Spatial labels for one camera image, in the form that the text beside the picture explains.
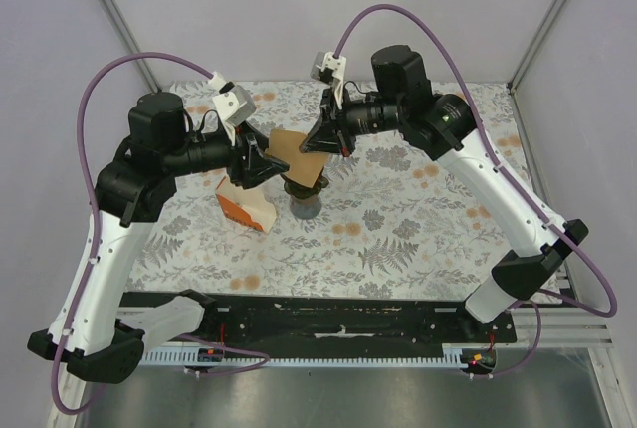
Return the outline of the brown paper coffee filter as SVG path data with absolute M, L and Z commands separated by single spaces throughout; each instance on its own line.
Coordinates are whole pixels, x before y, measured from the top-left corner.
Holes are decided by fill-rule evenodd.
M 306 135 L 297 131 L 272 129 L 267 153 L 284 161 L 289 170 L 285 176 L 304 187 L 313 187 L 326 166 L 329 155 L 323 152 L 302 153 Z

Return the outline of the dark glass dripper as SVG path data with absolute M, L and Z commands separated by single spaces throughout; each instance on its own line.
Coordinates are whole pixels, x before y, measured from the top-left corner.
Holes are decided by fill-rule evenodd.
M 319 174 L 314 185 L 311 187 L 303 186 L 284 174 L 282 174 L 281 177 L 284 180 L 285 192 L 291 197 L 295 197 L 297 199 L 309 199 L 313 196 L 319 195 L 329 186 L 329 180 L 323 175 L 323 172 Z

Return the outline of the orange coffee filter box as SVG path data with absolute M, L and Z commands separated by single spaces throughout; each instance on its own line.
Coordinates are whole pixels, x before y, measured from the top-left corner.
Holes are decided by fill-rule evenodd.
M 260 187 L 243 189 L 224 176 L 215 188 L 215 195 L 224 216 L 238 224 L 268 234 L 276 219 L 277 210 Z

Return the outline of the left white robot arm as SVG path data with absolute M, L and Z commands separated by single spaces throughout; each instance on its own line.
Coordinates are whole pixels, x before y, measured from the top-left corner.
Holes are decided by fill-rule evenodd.
M 266 154 L 266 137 L 248 124 L 256 107 L 244 88 L 221 91 L 213 106 L 213 132 L 193 127 L 173 93 L 145 95 L 130 110 L 129 135 L 93 186 L 97 212 L 72 288 L 50 327 L 30 335 L 31 352 L 82 381 L 118 384 L 154 348 L 185 334 L 205 341 L 218 332 L 216 301 L 193 290 L 134 317 L 116 315 L 178 177 L 224 169 L 232 184 L 252 189 L 289 168 Z

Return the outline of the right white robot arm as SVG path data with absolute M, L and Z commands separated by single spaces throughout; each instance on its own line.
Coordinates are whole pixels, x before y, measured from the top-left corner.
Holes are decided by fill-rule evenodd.
M 349 157 L 358 137 L 398 131 L 471 191 L 511 246 L 456 316 L 458 335 L 479 341 L 501 312 L 539 291 L 585 239 L 588 228 L 552 211 L 506 161 L 493 161 L 491 142 L 481 137 L 469 105 L 456 95 L 433 91 L 419 53 L 393 45 L 375 52 L 371 65 L 375 91 L 352 99 L 344 87 L 346 59 L 317 54 L 311 76 L 327 88 L 318 120 L 300 150 Z

